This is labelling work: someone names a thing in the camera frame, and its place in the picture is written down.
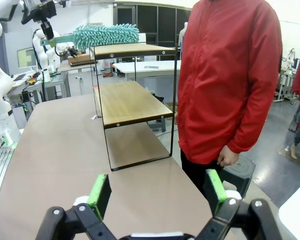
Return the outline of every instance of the gray plastic stool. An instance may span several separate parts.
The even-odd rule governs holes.
[[[219,174],[221,181],[227,181],[236,186],[237,192],[244,199],[256,169],[253,161],[240,157],[236,164],[226,166]]]

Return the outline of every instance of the wooden shelf board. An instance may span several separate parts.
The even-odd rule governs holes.
[[[169,152],[145,123],[105,131],[111,170],[169,157]]]
[[[90,50],[94,53],[96,60],[176,54],[173,48],[142,43],[95,46]]]
[[[99,88],[106,129],[173,116],[169,108],[136,81],[105,84]],[[94,92],[100,106],[97,87]]]

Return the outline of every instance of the hand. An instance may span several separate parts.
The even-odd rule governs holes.
[[[176,112],[174,115],[174,124],[178,125],[178,112]]]
[[[230,150],[230,148],[225,145],[218,157],[218,165],[221,167],[229,166],[235,164],[239,159],[239,154],[234,153],[233,151]]]

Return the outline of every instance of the jacket sleeve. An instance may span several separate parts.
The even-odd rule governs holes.
[[[282,36],[275,11],[264,3],[255,14],[251,30],[248,82],[249,97],[235,136],[227,144],[234,153],[252,148],[265,124],[278,83]]]

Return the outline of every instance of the black pants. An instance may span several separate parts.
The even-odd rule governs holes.
[[[207,198],[204,191],[204,183],[206,177],[207,169],[215,169],[219,174],[223,169],[220,165],[217,164],[217,161],[213,161],[210,164],[202,165],[190,162],[185,153],[181,150],[181,163],[183,171],[188,175],[193,184],[199,189],[202,195]]]

